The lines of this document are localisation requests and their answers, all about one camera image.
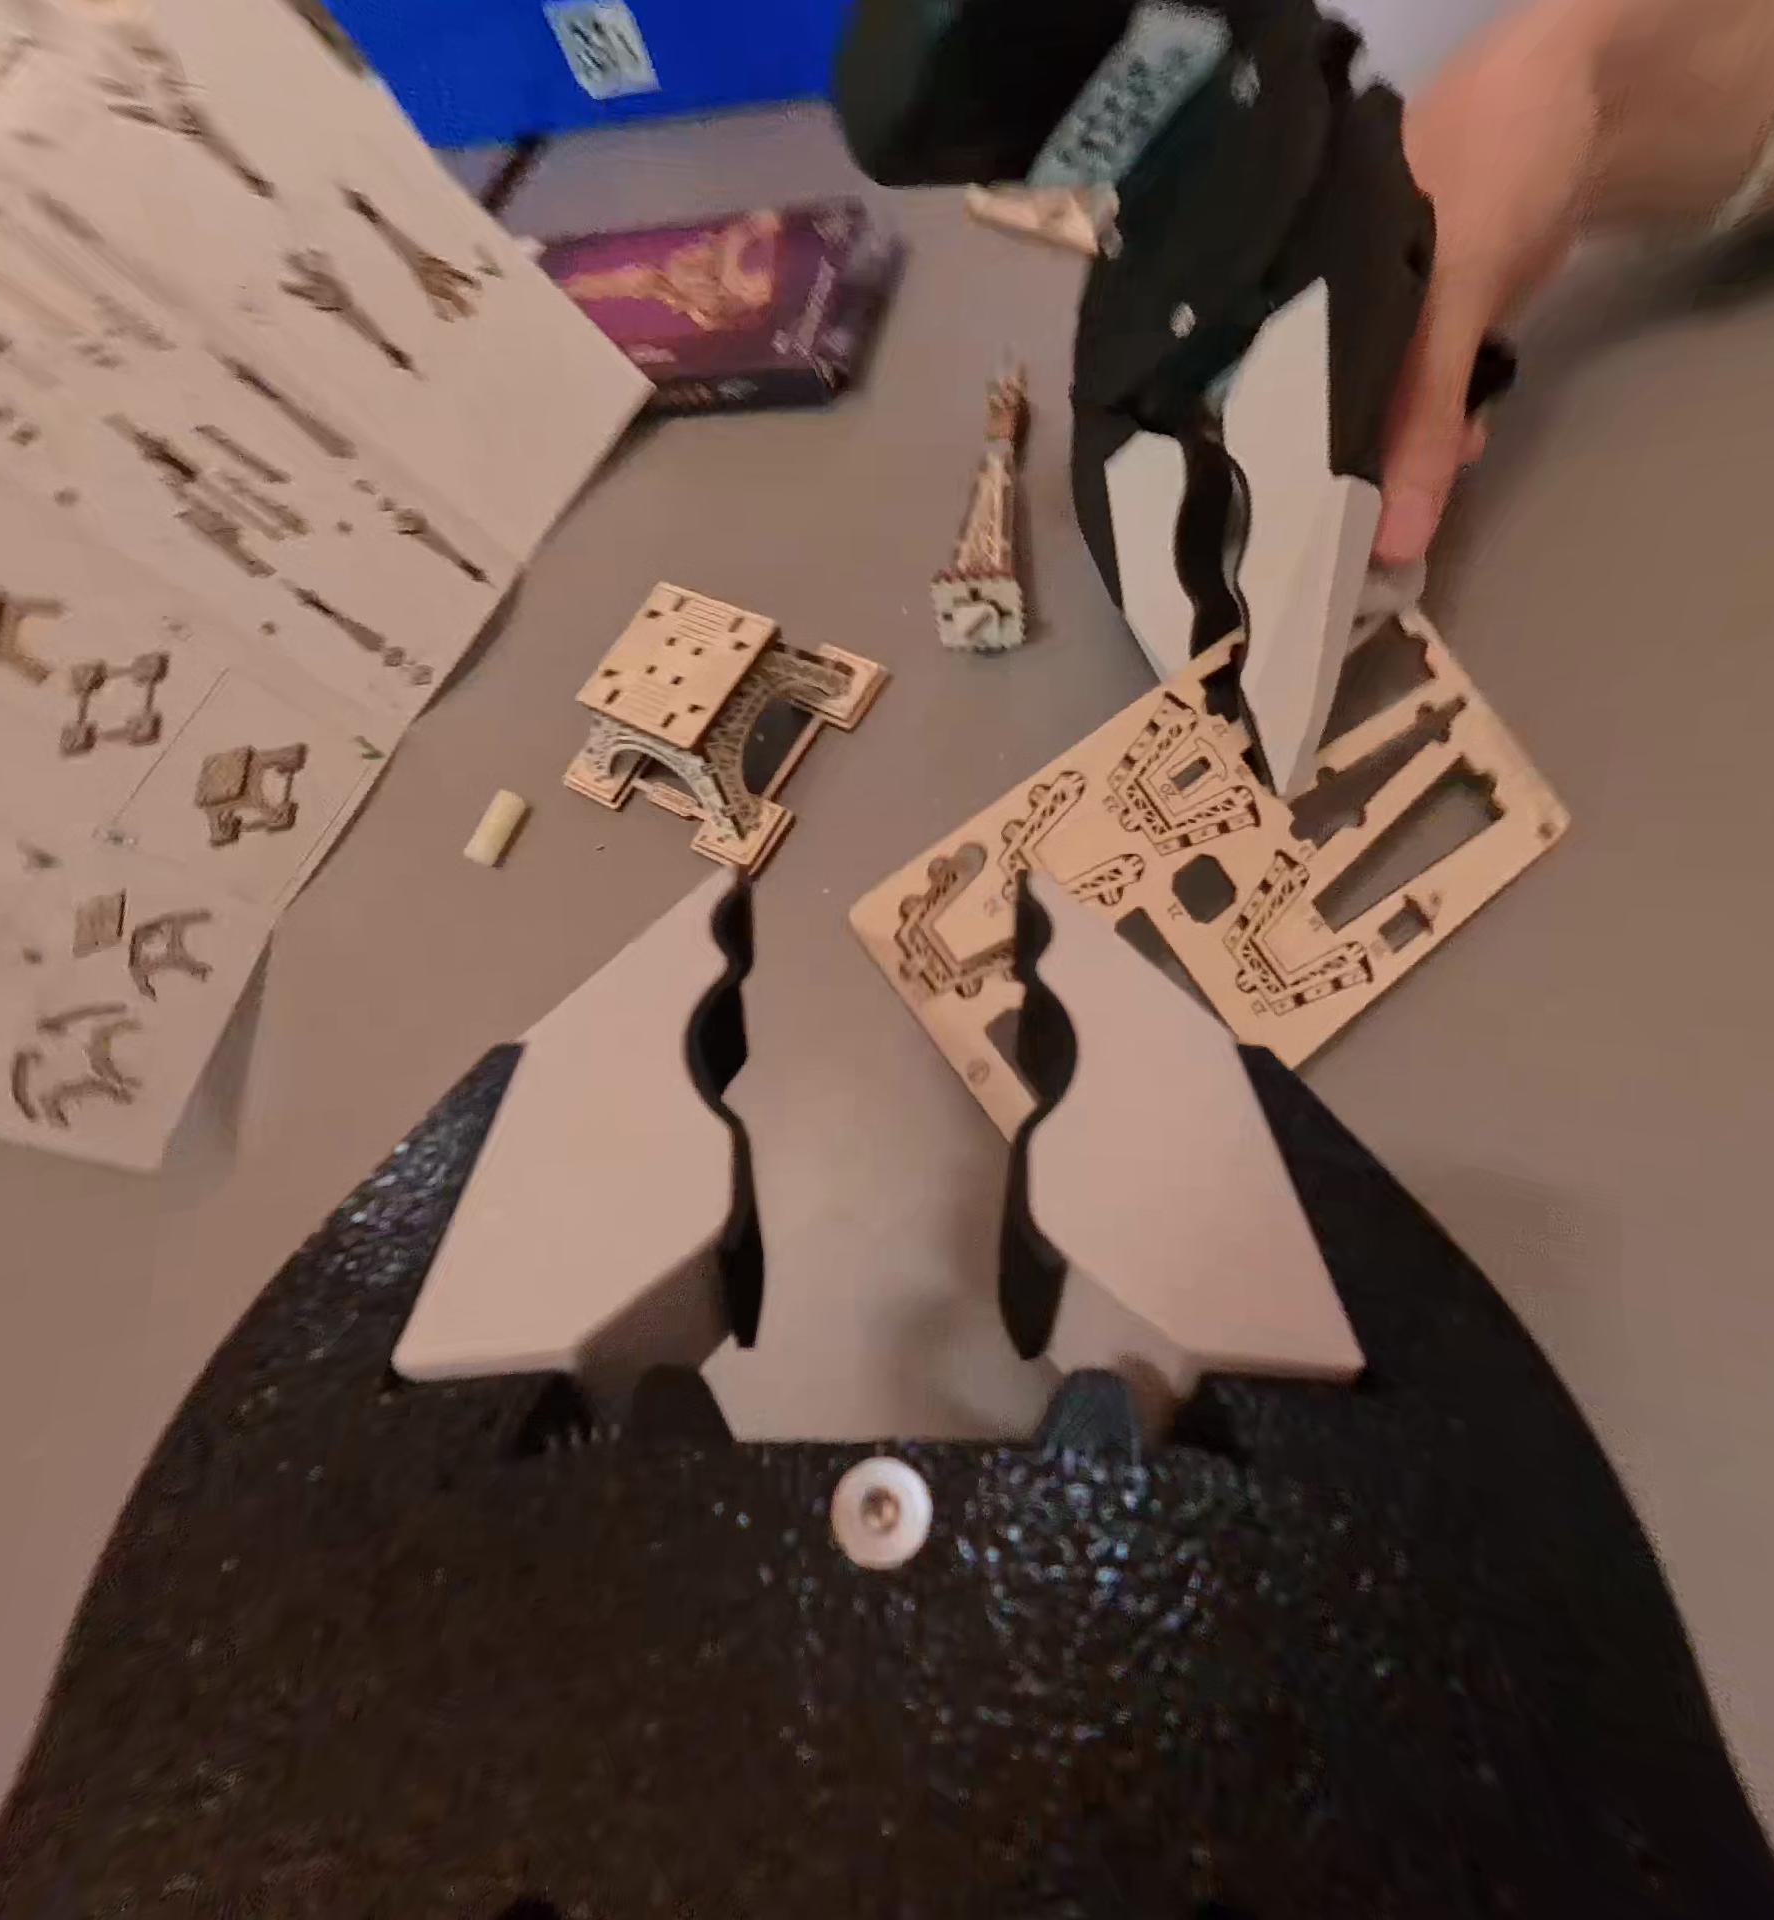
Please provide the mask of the wooden puzzle sheet with cutouts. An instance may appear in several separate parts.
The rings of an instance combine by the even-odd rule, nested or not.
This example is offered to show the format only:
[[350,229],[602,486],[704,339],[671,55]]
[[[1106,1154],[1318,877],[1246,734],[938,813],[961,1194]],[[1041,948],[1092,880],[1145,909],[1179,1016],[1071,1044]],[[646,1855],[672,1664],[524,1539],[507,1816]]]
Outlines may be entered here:
[[1567,832],[1420,612],[1354,660],[1376,648],[1417,683],[1318,748],[1296,804],[1232,711],[1226,635],[853,902],[861,948],[1005,1136],[1033,1099],[997,1042],[1025,879],[1153,942],[1236,1042],[1300,1069]]

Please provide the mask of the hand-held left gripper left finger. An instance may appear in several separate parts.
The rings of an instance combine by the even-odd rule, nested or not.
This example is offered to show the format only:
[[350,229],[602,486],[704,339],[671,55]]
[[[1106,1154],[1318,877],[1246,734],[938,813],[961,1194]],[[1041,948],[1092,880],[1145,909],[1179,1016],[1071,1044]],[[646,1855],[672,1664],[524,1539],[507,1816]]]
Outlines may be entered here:
[[706,877],[537,1022],[392,1348],[402,1378],[642,1378],[747,1351],[745,879]]

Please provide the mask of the paper instruction sheet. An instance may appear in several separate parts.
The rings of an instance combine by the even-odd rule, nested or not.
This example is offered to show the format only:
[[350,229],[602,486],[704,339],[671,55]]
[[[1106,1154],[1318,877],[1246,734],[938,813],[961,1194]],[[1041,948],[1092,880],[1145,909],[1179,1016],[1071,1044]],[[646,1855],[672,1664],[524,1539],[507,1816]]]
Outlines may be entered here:
[[0,5],[0,1142],[164,1160],[643,398],[293,5]]

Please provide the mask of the person's right hand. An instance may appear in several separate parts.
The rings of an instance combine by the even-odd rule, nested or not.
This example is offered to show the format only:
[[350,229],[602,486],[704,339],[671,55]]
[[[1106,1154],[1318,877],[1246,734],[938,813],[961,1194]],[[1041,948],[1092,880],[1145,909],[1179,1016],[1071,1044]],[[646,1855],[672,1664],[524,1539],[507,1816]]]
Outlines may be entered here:
[[1723,211],[1771,132],[1767,3],[1523,5],[1406,107],[1402,155],[1434,252],[1388,416],[1379,565],[1426,557],[1477,456],[1477,347],[1589,229]]

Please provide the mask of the wooden tower base model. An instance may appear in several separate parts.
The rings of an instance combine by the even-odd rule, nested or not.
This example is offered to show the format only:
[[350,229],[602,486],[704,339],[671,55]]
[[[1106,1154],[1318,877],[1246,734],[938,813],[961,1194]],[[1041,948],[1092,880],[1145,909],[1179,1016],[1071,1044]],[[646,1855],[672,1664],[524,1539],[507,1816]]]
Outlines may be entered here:
[[875,660],[790,645],[758,612],[656,584],[578,694],[591,722],[562,784],[607,810],[646,798],[706,861],[754,877],[796,820],[784,784],[886,686]]

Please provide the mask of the wooden tower spire model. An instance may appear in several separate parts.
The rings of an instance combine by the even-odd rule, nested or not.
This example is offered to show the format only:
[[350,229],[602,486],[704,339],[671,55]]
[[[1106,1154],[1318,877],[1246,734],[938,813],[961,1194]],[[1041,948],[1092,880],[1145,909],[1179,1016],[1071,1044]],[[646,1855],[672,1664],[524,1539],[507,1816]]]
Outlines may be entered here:
[[953,652],[1001,654],[1025,642],[1017,542],[1025,420],[1025,370],[1011,363],[989,381],[964,514],[928,583],[939,643]]

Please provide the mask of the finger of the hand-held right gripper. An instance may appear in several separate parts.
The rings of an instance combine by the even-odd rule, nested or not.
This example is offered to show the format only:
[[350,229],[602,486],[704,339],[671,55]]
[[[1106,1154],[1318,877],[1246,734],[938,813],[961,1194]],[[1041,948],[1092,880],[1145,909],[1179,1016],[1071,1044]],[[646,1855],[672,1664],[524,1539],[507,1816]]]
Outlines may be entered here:
[[1178,436],[1136,429],[1104,460],[1117,603],[1156,676],[1174,676],[1222,639],[1242,657],[1240,589],[1251,503],[1218,420]]
[[1225,398],[1225,451],[1242,502],[1242,717],[1271,793],[1295,799],[1313,784],[1380,514],[1364,479],[1330,467],[1327,283],[1260,325]]

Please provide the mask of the grey desk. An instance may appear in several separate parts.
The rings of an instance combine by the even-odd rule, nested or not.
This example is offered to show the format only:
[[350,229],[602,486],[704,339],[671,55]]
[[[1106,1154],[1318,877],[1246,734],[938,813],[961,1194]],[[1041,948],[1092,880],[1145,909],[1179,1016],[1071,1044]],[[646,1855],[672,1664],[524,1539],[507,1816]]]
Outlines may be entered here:
[[[878,660],[756,885],[756,1348],[789,1439],[1041,1410],[991,1297],[1001,1145],[846,913],[1145,684],[1071,528],[1078,265],[875,196],[909,244],[867,379],[661,423],[530,566],[275,929],[157,1175],[0,1142],[0,1801],[139,1465],[240,1313],[493,1044],[704,875],[562,790],[593,654],[657,583]],[[939,643],[989,381],[1025,370],[1025,642]],[[1602,256],[1523,336],[1428,612],[1570,830],[1306,1069],[1504,1294],[1614,1454],[1774,1837],[1774,263]],[[498,789],[530,815],[463,858]]]

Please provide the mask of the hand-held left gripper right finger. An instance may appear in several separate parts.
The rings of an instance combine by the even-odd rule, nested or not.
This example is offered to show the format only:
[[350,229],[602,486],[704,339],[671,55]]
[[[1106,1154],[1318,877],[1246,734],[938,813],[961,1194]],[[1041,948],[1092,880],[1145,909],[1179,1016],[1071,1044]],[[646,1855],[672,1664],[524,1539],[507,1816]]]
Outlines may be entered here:
[[1226,1027],[1048,877],[1017,894],[998,1313],[1129,1380],[1356,1380],[1362,1348]]

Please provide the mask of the blue plastic bin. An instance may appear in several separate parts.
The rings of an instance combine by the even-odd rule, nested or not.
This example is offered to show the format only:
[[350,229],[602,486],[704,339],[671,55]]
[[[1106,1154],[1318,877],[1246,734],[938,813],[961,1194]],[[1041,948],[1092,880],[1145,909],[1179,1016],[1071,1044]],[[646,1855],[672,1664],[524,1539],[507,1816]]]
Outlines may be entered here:
[[436,150],[822,100],[840,3],[331,3]]

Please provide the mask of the purple puzzle box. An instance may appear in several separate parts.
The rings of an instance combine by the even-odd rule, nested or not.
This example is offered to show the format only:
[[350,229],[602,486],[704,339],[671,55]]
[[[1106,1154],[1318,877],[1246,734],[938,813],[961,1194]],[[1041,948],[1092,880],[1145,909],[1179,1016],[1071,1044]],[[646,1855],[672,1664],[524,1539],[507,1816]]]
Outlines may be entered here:
[[540,270],[649,379],[649,417],[819,408],[866,374],[901,233],[858,199],[564,234]]

